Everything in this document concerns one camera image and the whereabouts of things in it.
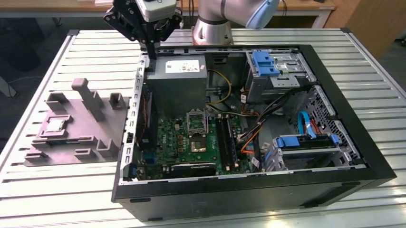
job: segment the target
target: blue plastic latch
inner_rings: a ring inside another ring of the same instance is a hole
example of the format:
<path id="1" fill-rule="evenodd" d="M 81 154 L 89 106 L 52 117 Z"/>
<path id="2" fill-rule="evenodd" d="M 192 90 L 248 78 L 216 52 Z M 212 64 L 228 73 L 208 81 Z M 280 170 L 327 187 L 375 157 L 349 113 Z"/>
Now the blue plastic latch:
<path id="1" fill-rule="evenodd" d="M 299 140 L 296 136 L 284 136 L 282 137 L 284 146 L 292 147 L 292 146 L 301 146 Z"/>
<path id="2" fill-rule="evenodd" d="M 275 68 L 275 60 L 267 51 L 254 51 L 252 62 L 256 66 L 259 76 L 279 76 L 279 70 Z"/>
<path id="3" fill-rule="evenodd" d="M 338 145 L 341 143 L 339 137 L 335 134 L 333 134 L 330 137 L 331 137 L 334 145 Z"/>
<path id="4" fill-rule="evenodd" d="M 284 146 L 283 140 L 280 138 L 276 139 L 278 147 L 282 148 Z"/>

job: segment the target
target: cable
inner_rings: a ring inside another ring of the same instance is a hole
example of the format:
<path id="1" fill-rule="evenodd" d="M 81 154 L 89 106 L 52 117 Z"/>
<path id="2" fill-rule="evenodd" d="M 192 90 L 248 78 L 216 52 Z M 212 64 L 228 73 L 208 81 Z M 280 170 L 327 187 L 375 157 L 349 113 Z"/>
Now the cable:
<path id="1" fill-rule="evenodd" d="M 226 97 L 224 97 L 222 100 L 218 100 L 218 101 L 214 101 L 214 102 L 208 102 L 208 103 L 207 103 L 208 105 L 214 105 L 214 104 L 222 103 L 222 102 L 226 101 L 227 98 L 230 97 L 230 95 L 231 95 L 231 82 L 230 82 L 230 80 L 227 79 L 227 77 L 226 77 L 220 72 L 218 72 L 216 70 L 207 70 L 207 71 L 212 71 L 212 72 L 215 72 L 218 75 L 220 75 L 220 76 L 223 77 L 223 79 L 226 80 L 227 84 L 228 84 L 228 93 L 227 93 Z"/>
<path id="2" fill-rule="evenodd" d="M 244 108 L 246 108 L 246 103 L 243 103 L 242 106 L 240 106 L 240 113 L 246 114 L 246 115 L 251 115 L 251 113 L 244 111 Z"/>
<path id="3" fill-rule="evenodd" d="M 223 100 L 223 96 L 222 96 L 223 91 L 219 92 L 218 94 L 218 98 L 219 100 Z M 230 107 L 230 105 L 226 103 L 226 101 L 222 101 L 223 105 L 226 106 L 226 108 L 228 109 L 230 112 L 232 112 L 232 108 Z"/>
<path id="4" fill-rule="evenodd" d="M 311 119 L 311 120 L 310 120 L 310 123 L 313 124 L 313 127 L 315 128 L 317 134 L 321 134 L 322 132 L 321 132 L 321 130 L 319 130 L 319 127 L 318 127 L 318 125 L 317 125 L 315 120 Z"/>
<path id="5" fill-rule="evenodd" d="M 191 25 L 190 27 L 192 27 L 194 24 L 194 17 L 195 17 L 195 0 L 191 0 Z"/>
<path id="6" fill-rule="evenodd" d="M 188 8 L 190 8 L 190 28 L 191 28 L 191 0 L 190 0 Z"/>
<path id="7" fill-rule="evenodd" d="M 16 81 L 20 81 L 20 80 L 23 80 L 23 79 L 28 79 L 28 78 L 44 78 L 44 77 L 40 77 L 40 76 L 33 76 L 33 77 L 21 77 L 21 78 L 17 78 L 16 80 L 13 80 L 13 81 L 9 81 L 8 83 L 13 83 L 13 82 L 16 82 Z"/>
<path id="8" fill-rule="evenodd" d="M 256 121 L 255 121 L 255 122 L 256 122 L 256 125 L 252 127 L 252 129 L 251 129 L 248 132 L 246 132 L 246 133 L 242 134 L 240 138 L 247 137 L 247 136 L 256 130 L 256 128 L 262 126 L 263 122 L 264 122 L 266 119 L 267 119 L 267 116 L 268 116 L 270 114 L 272 114 L 274 111 L 276 111 L 276 110 L 279 110 L 279 109 L 282 108 L 282 106 L 284 105 L 284 103 L 286 103 L 287 100 L 288 100 L 288 96 L 290 96 L 290 95 L 295 94 L 296 92 L 305 91 L 305 90 L 307 90 L 307 89 L 310 89 L 310 88 L 311 88 L 311 85 L 306 85 L 306 86 L 303 86 L 303 87 L 301 87 L 301 88 L 291 89 L 291 90 L 287 91 L 280 97 L 278 97 L 276 100 L 272 101 L 272 102 L 267 105 L 264 111 L 260 113 L 260 115 L 259 115 L 259 117 L 258 117 L 258 119 L 256 119 Z"/>
<path id="9" fill-rule="evenodd" d="M 244 114 L 239 114 L 239 113 L 234 113 L 234 112 L 226 112 L 220 109 L 218 109 L 216 107 L 214 107 L 211 104 L 206 104 L 208 107 L 211 107 L 214 110 L 216 110 L 219 113 L 224 113 L 224 114 L 231 114 L 231 115 L 238 115 L 238 116 L 250 116 L 250 115 L 244 115 Z"/>
<path id="10" fill-rule="evenodd" d="M 286 5 L 286 1 L 282 0 L 283 2 L 283 13 L 282 13 L 282 16 L 286 16 L 287 15 L 287 5 Z"/>
<path id="11" fill-rule="evenodd" d="M 313 139 L 315 139 L 317 135 L 315 135 L 315 133 L 313 132 L 313 129 L 311 129 L 310 117 L 309 117 L 307 112 L 305 112 L 305 111 L 301 111 L 299 115 L 298 115 L 299 134 L 305 134 L 305 131 L 303 131 L 303 120 L 302 119 L 305 119 L 305 124 L 306 124 L 306 129 L 307 129 L 306 133 L 310 135 L 310 137 Z"/>
<path id="12" fill-rule="evenodd" d="M 248 141 L 243 145 L 243 147 L 240 149 L 240 153 L 254 153 L 252 151 L 246 151 L 246 148 L 247 148 L 247 145 L 250 144 L 250 142 L 252 141 L 254 137 L 258 135 L 258 133 L 259 133 L 259 130 L 255 132 L 255 134 L 252 134 L 252 136 L 250 137 Z"/>

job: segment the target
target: floor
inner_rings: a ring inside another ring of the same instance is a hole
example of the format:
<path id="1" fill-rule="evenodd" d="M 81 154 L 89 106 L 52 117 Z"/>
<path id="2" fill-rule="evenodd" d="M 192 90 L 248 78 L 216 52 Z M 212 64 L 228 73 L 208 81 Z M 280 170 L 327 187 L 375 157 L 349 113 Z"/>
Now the floor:
<path id="1" fill-rule="evenodd" d="M 36 53 L 41 60 L 40 66 L 31 72 L 21 73 L 0 58 L 0 74 L 5 81 L 29 77 L 12 83 L 15 90 L 20 93 L 16 98 L 7 98 L 0 94 L 0 110 L 5 110 L 0 113 L 0 152 L 40 84 L 40 77 L 47 73 L 68 30 L 110 29 L 99 18 L 63 19 L 60 27 L 55 26 L 51 19 L 37 19 L 37 22 L 45 36 L 45 40 L 35 45 Z M 401 46 L 401 42 L 391 44 L 379 62 L 401 87 L 406 89 L 406 47 Z"/>

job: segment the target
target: aluminum table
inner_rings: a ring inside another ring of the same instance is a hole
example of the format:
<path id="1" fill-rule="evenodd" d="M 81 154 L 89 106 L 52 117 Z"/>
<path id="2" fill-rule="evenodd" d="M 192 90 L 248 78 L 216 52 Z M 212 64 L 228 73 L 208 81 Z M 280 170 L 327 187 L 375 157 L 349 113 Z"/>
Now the aluminum table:
<path id="1" fill-rule="evenodd" d="M 405 226 L 406 93 L 399 85 L 353 34 L 339 29 L 235 29 L 232 36 L 236 45 L 313 45 L 398 178 L 325 208 L 140 223 L 111 202 L 115 162 L 23 165 L 47 115 L 49 92 L 79 98 L 71 82 L 85 77 L 102 97 L 112 92 L 132 95 L 139 45 L 112 30 L 72 31 L 0 155 L 0 228 Z M 191 31 L 175 31 L 163 45 L 191 45 Z"/>

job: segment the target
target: workbench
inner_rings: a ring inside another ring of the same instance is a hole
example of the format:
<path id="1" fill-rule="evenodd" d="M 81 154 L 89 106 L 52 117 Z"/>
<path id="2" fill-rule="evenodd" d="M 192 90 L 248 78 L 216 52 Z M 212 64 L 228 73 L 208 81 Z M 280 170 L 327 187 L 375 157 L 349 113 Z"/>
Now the workbench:
<path id="1" fill-rule="evenodd" d="M 182 10 L 188 15 L 188 0 L 183 1 Z M 335 10 L 331 0 L 325 3 L 313 0 L 286 0 L 287 16 L 317 16 L 313 28 L 323 28 L 329 15 Z M 63 17 L 103 17 L 111 6 L 96 7 L 93 1 L 77 0 L 0 0 L 0 18 L 63 18 Z M 195 0 L 195 15 L 199 2 Z M 283 4 L 279 3 L 276 16 L 283 14 Z"/>
<path id="2" fill-rule="evenodd" d="M 339 29 L 232 31 L 236 45 L 311 44 L 398 178 L 325 208 L 292 209 L 142 224 L 111 202 L 116 162 L 25 167 L 49 92 L 85 77 L 100 97 L 132 95 L 140 46 L 112 30 L 71 31 L 0 155 L 0 227 L 378 227 L 406 223 L 406 94 L 351 33 Z M 191 45 L 176 30 L 163 45 Z"/>

